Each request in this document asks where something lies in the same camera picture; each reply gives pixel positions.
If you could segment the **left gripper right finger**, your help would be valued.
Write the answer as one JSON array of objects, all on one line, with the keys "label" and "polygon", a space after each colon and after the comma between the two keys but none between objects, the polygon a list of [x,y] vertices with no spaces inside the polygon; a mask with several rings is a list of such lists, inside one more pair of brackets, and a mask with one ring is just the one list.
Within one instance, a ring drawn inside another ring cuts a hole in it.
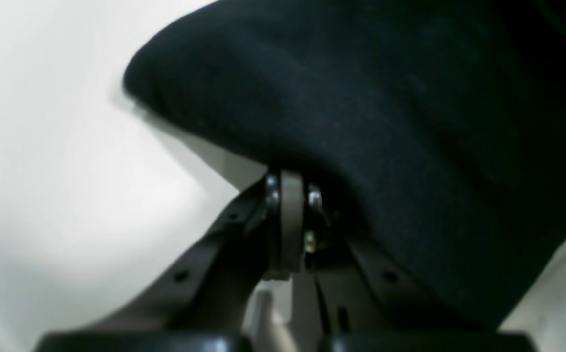
[{"label": "left gripper right finger", "polygon": [[533,352],[434,297],[366,236],[327,210],[321,190],[281,170],[281,271],[305,270],[314,290],[320,352]]}]

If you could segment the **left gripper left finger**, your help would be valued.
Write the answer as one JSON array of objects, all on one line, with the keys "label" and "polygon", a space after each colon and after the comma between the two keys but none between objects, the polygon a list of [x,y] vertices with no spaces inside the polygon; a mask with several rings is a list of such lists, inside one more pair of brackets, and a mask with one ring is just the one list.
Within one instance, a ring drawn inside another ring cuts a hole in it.
[{"label": "left gripper left finger", "polygon": [[280,198],[280,178],[269,171],[133,301],[82,329],[47,334],[35,350],[251,352],[242,322],[274,258]]}]

